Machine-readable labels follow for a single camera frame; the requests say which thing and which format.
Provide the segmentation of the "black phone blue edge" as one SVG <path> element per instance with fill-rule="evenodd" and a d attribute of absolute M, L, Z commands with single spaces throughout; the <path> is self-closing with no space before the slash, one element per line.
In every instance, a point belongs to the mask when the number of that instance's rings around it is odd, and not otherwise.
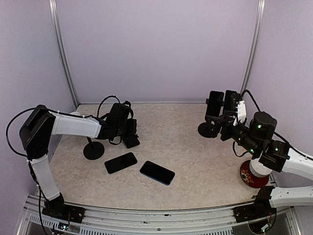
<path fill-rule="evenodd" d="M 236 111 L 237 107 L 237 98 L 240 94 L 236 91 L 226 90 L 225 92 L 225 98 L 224 98 L 224 108 L 223 113 L 226 111 L 234 112 Z"/>
<path fill-rule="evenodd" d="M 167 186 L 170 185 L 175 176 L 175 172 L 151 161 L 144 163 L 140 169 L 140 173 Z"/>

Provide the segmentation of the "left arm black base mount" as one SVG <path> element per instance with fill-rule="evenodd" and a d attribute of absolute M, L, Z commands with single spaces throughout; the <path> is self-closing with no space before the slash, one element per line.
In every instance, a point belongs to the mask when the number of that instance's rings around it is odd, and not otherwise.
<path fill-rule="evenodd" d="M 83 222 L 85 209 L 78 206 L 64 204 L 62 213 L 53 212 L 52 209 L 48 209 L 47 207 L 43 208 L 42 213 L 52 218 L 81 224 Z"/>

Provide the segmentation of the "black pole phone stand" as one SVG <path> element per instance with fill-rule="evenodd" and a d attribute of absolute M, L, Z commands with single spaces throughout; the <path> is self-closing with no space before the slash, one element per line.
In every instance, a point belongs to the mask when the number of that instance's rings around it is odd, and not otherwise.
<path fill-rule="evenodd" d="M 88 160 L 97 160 L 101 158 L 105 152 L 104 145 L 98 141 L 92 141 L 87 137 L 88 144 L 84 147 L 83 154 Z"/>
<path fill-rule="evenodd" d="M 198 133 L 205 137 L 205 138 L 215 138 L 215 137 L 209 137 L 207 134 L 207 122 L 203 122 L 198 126 Z"/>

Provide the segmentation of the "black folding phone stand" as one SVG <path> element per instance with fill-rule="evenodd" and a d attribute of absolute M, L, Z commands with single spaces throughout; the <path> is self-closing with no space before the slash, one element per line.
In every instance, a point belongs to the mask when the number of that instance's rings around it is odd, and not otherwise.
<path fill-rule="evenodd" d="M 138 137 L 123 137 L 122 141 L 128 149 L 140 145 Z"/>

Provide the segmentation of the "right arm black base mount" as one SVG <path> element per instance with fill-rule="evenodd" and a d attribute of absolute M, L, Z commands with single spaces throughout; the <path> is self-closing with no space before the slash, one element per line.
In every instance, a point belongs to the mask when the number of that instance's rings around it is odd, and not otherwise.
<path fill-rule="evenodd" d="M 233 212 L 236 222 L 241 223 L 267 217 L 270 216 L 271 214 L 276 214 L 277 209 L 263 204 L 250 204 L 235 207 L 233 209 Z"/>

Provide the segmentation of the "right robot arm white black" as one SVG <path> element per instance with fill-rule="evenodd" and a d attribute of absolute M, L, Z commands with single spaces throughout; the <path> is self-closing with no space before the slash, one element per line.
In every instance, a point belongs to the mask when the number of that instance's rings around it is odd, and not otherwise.
<path fill-rule="evenodd" d="M 241 146 L 244 154 L 250 154 L 248 169 L 241 168 L 242 179 L 253 184 L 253 178 L 264 179 L 272 171 L 292 173 L 309 180 L 313 178 L 312 156 L 300 152 L 283 137 L 275 132 L 277 120 L 260 109 L 254 114 L 249 125 L 246 124 L 246 103 L 244 94 L 227 90 L 211 91 L 205 103 L 207 105 L 205 122 L 198 127 L 198 133 L 206 138 L 220 135 L 222 141 L 233 140 L 233 146 Z M 238 207 L 238 215 L 261 217 L 275 208 L 285 206 L 311 206 L 313 188 L 279 188 L 263 184 L 253 204 Z"/>

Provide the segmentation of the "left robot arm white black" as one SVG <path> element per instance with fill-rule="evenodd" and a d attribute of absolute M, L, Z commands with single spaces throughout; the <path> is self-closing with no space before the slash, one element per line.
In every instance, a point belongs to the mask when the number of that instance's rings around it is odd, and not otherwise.
<path fill-rule="evenodd" d="M 108 140 L 109 144 L 116 145 L 114 139 L 119 138 L 127 148 L 140 144 L 136 133 L 137 120 L 134 118 L 132 104 L 129 101 L 114 103 L 110 111 L 103 116 L 100 115 L 99 109 L 95 116 L 85 116 L 77 112 L 62 113 L 45 105 L 29 108 L 28 111 L 31 114 L 19 130 L 25 153 L 15 150 L 9 140 L 9 128 L 19 115 L 14 116 L 6 127 L 6 141 L 15 154 L 27 158 L 33 180 L 45 197 L 45 207 L 59 218 L 68 214 L 68 206 L 56 186 L 48 162 L 51 136 L 86 137 L 88 144 L 84 147 L 84 156 L 89 160 L 99 159 L 104 154 L 105 149 L 101 140 Z"/>

